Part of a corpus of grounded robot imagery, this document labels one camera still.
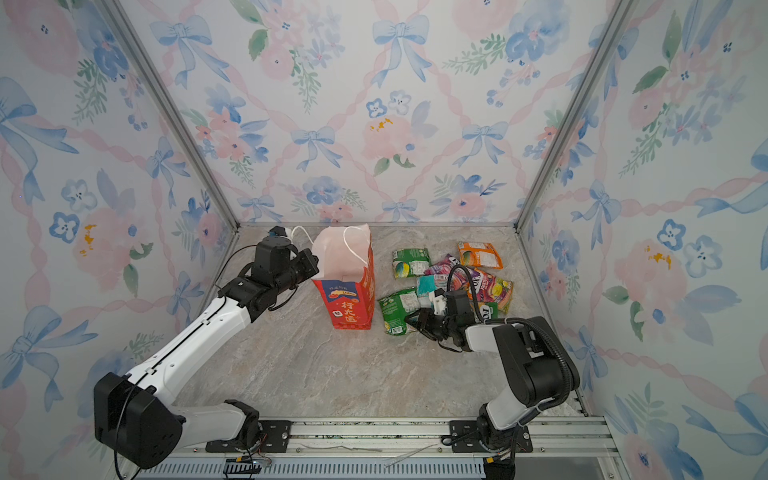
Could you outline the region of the red paper bag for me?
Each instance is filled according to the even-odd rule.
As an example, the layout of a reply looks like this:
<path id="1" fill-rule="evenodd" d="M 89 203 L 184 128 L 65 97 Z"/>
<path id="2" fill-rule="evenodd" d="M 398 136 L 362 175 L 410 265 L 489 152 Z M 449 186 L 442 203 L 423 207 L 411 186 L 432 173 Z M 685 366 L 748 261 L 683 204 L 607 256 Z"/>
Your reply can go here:
<path id="1" fill-rule="evenodd" d="M 375 309 L 375 269 L 372 234 L 367 224 L 329 226 L 312 236 L 302 226 L 290 236 L 309 242 L 318 258 L 312 281 L 338 330 L 369 330 Z"/>

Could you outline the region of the teal snack pack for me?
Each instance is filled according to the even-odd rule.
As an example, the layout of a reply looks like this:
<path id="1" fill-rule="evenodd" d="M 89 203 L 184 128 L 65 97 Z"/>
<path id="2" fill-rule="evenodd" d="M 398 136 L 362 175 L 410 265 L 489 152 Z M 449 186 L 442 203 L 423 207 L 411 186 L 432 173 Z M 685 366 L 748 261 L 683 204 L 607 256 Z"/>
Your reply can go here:
<path id="1" fill-rule="evenodd" d="M 445 292 L 447 286 L 447 274 L 425 275 L 417 279 L 416 293 L 418 297 L 428 297 L 430 293 L 434 293 L 438 290 Z"/>

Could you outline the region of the green snack pack front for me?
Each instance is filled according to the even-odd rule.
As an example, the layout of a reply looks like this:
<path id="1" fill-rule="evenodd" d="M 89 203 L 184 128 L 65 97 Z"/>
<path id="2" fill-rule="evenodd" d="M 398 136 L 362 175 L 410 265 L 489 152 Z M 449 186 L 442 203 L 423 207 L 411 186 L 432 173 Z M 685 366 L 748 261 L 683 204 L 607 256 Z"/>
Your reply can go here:
<path id="1" fill-rule="evenodd" d="M 417 312 L 421 304 L 415 287 L 403 289 L 381 297 L 378 304 L 382 313 L 384 328 L 388 335 L 402 336 L 413 328 L 406 319 Z"/>

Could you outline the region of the green snack pack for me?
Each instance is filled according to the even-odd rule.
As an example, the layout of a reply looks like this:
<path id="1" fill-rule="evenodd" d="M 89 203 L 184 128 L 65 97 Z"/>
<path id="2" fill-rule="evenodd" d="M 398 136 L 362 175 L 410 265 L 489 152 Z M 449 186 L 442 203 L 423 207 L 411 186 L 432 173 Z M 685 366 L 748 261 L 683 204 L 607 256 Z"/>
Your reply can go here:
<path id="1" fill-rule="evenodd" d="M 423 276 L 430 266 L 431 258 L 426 248 L 401 249 L 392 254 L 393 274 L 396 279 Z"/>
<path id="2" fill-rule="evenodd" d="M 417 312 L 421 304 L 415 287 L 403 289 L 381 297 L 378 304 L 382 313 L 384 328 L 388 335 L 402 336 L 413 328 L 406 319 Z"/>

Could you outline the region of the yellow green candy pack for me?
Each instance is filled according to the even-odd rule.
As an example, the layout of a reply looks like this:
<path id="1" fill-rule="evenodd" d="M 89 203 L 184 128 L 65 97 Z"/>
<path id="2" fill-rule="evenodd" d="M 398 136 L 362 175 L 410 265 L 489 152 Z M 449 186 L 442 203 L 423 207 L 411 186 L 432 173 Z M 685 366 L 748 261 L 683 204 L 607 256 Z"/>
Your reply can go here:
<path id="1" fill-rule="evenodd" d="M 495 302 L 479 302 L 478 306 L 483 321 L 497 319 L 500 316 L 498 304 Z"/>

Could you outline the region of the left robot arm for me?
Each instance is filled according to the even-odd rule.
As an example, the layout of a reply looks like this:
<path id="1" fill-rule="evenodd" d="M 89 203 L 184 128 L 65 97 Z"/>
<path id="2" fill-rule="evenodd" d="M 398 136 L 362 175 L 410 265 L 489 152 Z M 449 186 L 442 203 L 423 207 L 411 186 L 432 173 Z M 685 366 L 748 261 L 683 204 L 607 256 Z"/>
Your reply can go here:
<path id="1" fill-rule="evenodd" d="M 105 374 L 95 385 L 95 438 L 140 470 L 151 469 L 180 448 L 220 441 L 251 453 L 264 437 L 259 412 L 238 400 L 178 408 L 177 396 L 194 374 L 232 337 L 278 298 L 318 274 L 319 260 L 285 236 L 269 235 L 253 262 L 222 287 L 209 306 L 156 354 L 127 373 Z"/>

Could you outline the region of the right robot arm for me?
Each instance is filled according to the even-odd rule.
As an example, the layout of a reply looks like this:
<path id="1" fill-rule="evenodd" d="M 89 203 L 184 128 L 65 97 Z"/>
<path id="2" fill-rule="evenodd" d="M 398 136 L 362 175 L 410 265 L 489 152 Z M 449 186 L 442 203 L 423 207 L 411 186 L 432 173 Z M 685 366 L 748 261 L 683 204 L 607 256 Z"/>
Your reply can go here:
<path id="1" fill-rule="evenodd" d="M 490 452 L 511 450 L 528 423 L 568 400 L 580 376 L 565 347 L 542 317 L 486 318 L 479 303 L 460 291 L 440 292 L 440 310 L 422 308 L 406 323 L 453 353 L 486 352 L 501 361 L 506 385 L 480 407 L 476 426 L 445 439 L 469 441 Z"/>

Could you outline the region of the purple berries candy pack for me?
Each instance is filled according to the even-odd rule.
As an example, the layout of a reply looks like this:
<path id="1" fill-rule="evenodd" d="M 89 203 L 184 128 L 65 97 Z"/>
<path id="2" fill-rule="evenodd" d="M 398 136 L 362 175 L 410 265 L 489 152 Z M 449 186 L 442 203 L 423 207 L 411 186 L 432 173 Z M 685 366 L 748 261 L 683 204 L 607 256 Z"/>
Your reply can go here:
<path id="1" fill-rule="evenodd" d="M 469 280 L 475 280 L 479 273 L 470 267 L 461 266 L 457 258 L 446 254 L 441 260 L 428 267 L 425 275 L 432 276 L 439 289 L 458 290 L 468 288 Z"/>

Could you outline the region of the pink fruit candy pack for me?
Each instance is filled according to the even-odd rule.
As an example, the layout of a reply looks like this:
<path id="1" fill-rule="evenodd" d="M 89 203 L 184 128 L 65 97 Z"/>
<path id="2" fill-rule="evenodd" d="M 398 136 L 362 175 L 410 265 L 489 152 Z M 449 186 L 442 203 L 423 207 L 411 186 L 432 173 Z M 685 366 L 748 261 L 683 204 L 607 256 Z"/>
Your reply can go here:
<path id="1" fill-rule="evenodd" d="M 493 303 L 502 313 L 507 313 L 513 299 L 514 283 L 492 274 L 473 270 L 472 282 L 479 303 Z"/>

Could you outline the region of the green snack pack back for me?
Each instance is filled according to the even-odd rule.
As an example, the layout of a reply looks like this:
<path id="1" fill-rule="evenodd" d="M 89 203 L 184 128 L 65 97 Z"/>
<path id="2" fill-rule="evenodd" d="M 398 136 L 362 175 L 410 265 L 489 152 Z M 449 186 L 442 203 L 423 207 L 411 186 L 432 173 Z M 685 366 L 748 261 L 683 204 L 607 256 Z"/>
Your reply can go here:
<path id="1" fill-rule="evenodd" d="M 431 258 L 426 248 L 401 249 L 392 254 L 393 274 L 396 279 L 423 276 L 430 266 Z"/>

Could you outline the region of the orange snack pack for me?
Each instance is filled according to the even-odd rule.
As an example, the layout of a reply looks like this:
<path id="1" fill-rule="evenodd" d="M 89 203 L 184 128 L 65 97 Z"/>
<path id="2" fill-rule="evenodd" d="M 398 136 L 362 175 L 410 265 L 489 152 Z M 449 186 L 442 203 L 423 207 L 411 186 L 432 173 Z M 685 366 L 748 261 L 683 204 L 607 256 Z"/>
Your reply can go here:
<path id="1" fill-rule="evenodd" d="M 466 267 L 494 270 L 504 268 L 500 254 L 491 243 L 459 242 L 458 253 L 460 263 Z"/>

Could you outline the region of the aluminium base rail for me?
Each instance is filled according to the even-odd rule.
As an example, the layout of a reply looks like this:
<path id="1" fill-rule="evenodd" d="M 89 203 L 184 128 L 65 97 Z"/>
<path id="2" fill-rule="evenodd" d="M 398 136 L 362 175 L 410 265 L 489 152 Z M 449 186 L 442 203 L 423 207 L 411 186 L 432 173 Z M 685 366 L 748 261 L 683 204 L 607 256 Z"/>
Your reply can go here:
<path id="1" fill-rule="evenodd" d="M 289 427 L 275 451 L 208 452 L 185 447 L 140 479 L 626 479 L 600 417 L 540 417 L 511 450 L 454 451 L 448 418 L 268 419 Z"/>

